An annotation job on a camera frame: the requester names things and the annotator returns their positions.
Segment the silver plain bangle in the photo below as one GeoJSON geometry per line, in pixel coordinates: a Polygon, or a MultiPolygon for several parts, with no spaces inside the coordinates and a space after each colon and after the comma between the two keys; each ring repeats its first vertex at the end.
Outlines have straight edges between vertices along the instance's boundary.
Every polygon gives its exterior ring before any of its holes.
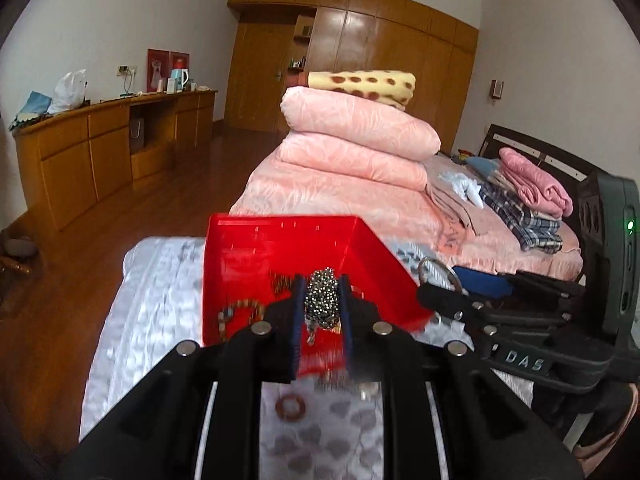
{"type": "Polygon", "coordinates": [[[456,272],[437,258],[424,257],[418,263],[419,283],[430,284],[443,289],[464,292],[456,272]]]}

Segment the pink bed sheet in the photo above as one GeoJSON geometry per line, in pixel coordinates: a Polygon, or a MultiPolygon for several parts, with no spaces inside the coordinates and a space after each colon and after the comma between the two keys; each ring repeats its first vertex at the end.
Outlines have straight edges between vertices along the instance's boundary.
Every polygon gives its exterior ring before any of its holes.
{"type": "Polygon", "coordinates": [[[421,244],[448,266],[491,274],[533,272],[573,281],[582,270],[577,236],[561,226],[556,254],[521,250],[518,240],[489,209],[480,214],[488,231],[477,235],[453,222],[423,192],[331,174],[281,162],[268,155],[248,178],[230,209],[236,216],[357,216],[381,239],[421,244]]]}

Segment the blue plaid garment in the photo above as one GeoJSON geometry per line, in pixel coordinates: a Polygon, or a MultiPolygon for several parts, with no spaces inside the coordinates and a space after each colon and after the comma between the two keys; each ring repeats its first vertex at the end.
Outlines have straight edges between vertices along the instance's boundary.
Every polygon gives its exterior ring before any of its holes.
{"type": "Polygon", "coordinates": [[[563,248],[560,220],[537,216],[518,196],[499,185],[483,184],[480,198],[506,225],[523,252],[537,249],[553,255],[563,248]]]}

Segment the pink folded garment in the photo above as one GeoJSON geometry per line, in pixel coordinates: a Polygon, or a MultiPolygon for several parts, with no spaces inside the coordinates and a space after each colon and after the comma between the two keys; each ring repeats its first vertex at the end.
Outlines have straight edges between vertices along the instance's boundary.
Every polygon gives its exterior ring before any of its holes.
{"type": "Polygon", "coordinates": [[[502,174],[528,208],[555,219],[567,218],[573,213],[573,200],[564,186],[546,170],[513,148],[500,148],[499,157],[502,174]]]}

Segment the white grey leaf bedspread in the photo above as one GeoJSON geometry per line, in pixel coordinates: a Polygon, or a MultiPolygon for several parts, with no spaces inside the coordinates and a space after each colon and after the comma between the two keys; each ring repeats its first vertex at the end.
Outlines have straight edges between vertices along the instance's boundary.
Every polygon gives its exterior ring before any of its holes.
{"type": "MultiPolygon", "coordinates": [[[[197,237],[147,237],[126,252],[85,386],[81,437],[178,342],[201,341],[203,257],[197,237]]],[[[262,389],[262,478],[382,478],[381,393],[363,401],[315,382],[262,389]]]]}

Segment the silver wristwatch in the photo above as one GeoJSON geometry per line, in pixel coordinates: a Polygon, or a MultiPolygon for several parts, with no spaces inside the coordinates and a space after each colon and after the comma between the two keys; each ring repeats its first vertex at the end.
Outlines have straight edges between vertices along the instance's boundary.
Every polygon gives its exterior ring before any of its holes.
{"type": "Polygon", "coordinates": [[[346,370],[329,370],[316,378],[317,390],[348,392],[363,401],[371,401],[380,393],[378,382],[355,382],[346,370]]]}

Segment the lower pink folded quilt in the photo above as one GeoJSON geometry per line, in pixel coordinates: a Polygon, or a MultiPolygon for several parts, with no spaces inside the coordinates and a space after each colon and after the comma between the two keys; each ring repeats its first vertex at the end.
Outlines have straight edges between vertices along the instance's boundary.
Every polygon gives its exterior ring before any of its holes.
{"type": "Polygon", "coordinates": [[[321,133],[290,132],[277,148],[276,157],[296,166],[419,192],[428,182],[420,162],[321,133]]]}

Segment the dark wooden headboard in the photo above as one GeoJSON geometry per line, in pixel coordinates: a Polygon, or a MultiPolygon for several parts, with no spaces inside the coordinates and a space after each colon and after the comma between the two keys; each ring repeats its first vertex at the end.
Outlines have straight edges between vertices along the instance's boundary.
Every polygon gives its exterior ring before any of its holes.
{"type": "Polygon", "coordinates": [[[525,133],[491,124],[478,154],[485,158],[498,158],[500,148],[512,148],[535,166],[555,177],[572,197],[577,196],[578,184],[597,171],[591,162],[562,148],[528,136],[525,133]]]}

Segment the red tin box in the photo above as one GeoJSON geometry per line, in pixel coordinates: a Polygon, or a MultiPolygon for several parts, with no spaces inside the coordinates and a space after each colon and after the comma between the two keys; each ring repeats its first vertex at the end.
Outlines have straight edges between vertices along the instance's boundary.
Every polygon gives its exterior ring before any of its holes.
{"type": "Polygon", "coordinates": [[[362,219],[349,216],[212,214],[205,239],[202,336],[220,343],[218,312],[236,300],[276,300],[272,277],[307,276],[331,268],[346,275],[382,320],[414,332],[433,312],[420,305],[418,285],[362,219]]]}

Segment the yellow brown spotted blanket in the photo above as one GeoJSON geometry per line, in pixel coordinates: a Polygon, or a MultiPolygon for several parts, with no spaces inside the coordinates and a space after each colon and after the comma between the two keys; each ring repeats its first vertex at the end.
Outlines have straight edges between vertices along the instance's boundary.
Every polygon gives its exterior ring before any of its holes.
{"type": "Polygon", "coordinates": [[[303,72],[293,86],[346,93],[405,110],[416,90],[416,76],[399,70],[346,70],[346,72],[303,72]]]}

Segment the long wooden sideboard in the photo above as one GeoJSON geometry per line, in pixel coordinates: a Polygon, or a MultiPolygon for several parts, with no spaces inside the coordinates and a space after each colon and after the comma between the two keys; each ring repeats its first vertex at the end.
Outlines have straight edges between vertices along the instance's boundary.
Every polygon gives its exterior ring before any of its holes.
{"type": "Polygon", "coordinates": [[[217,92],[149,93],[85,106],[21,128],[14,136],[29,215],[62,231],[137,180],[207,148],[217,92]],[[130,154],[129,122],[144,119],[144,148],[130,154]]]}

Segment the small grey gift bag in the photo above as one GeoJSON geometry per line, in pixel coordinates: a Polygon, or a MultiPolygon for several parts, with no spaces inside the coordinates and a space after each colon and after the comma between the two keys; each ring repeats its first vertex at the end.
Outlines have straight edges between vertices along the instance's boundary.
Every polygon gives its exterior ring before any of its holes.
{"type": "Polygon", "coordinates": [[[142,117],[130,119],[129,148],[131,155],[137,154],[144,148],[144,119],[142,117]]]}

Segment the wooden wardrobe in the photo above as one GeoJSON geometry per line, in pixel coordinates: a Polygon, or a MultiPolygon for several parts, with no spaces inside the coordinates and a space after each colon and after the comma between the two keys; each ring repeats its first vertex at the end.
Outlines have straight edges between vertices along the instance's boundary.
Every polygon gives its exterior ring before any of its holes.
{"type": "Polygon", "coordinates": [[[413,0],[228,0],[239,25],[224,120],[284,133],[280,99],[314,70],[402,70],[416,76],[408,113],[450,152],[469,91],[478,31],[413,0]]]}

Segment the light blue kettle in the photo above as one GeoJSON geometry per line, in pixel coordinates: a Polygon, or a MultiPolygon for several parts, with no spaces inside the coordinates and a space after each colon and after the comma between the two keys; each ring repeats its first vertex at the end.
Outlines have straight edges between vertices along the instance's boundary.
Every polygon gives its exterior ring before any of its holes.
{"type": "Polygon", "coordinates": [[[170,79],[175,83],[175,92],[183,92],[190,80],[188,61],[185,58],[175,58],[172,61],[170,79]]]}

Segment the white plastic bag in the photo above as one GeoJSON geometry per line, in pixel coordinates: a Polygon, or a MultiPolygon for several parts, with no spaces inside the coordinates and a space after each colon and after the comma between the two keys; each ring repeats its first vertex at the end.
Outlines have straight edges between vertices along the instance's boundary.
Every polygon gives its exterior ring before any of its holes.
{"type": "Polygon", "coordinates": [[[86,70],[69,72],[55,85],[54,96],[47,109],[49,115],[58,115],[81,107],[86,96],[86,70]]]}

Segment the blue folded cloth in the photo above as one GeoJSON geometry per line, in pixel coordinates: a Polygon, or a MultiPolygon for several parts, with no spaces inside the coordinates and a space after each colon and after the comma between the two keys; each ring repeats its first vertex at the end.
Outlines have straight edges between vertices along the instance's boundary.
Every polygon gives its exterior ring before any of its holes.
{"type": "Polygon", "coordinates": [[[27,101],[15,115],[13,122],[11,122],[9,130],[21,129],[49,117],[48,109],[51,102],[50,96],[40,92],[30,92],[27,101]]]}

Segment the red picture frames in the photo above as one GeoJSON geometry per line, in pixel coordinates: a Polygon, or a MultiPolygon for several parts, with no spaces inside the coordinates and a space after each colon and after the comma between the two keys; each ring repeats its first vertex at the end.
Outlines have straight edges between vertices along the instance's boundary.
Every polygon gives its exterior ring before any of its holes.
{"type": "Polygon", "coordinates": [[[160,81],[167,80],[177,68],[190,67],[186,52],[149,49],[146,51],[146,91],[155,92],[160,81]]]}

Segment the wall switch panel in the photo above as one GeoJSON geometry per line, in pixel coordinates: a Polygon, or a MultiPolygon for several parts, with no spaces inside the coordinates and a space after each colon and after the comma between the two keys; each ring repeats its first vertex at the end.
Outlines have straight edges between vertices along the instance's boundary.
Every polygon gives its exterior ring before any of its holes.
{"type": "Polygon", "coordinates": [[[493,79],[490,83],[489,97],[493,101],[501,100],[504,89],[504,81],[499,79],[493,79]]]}

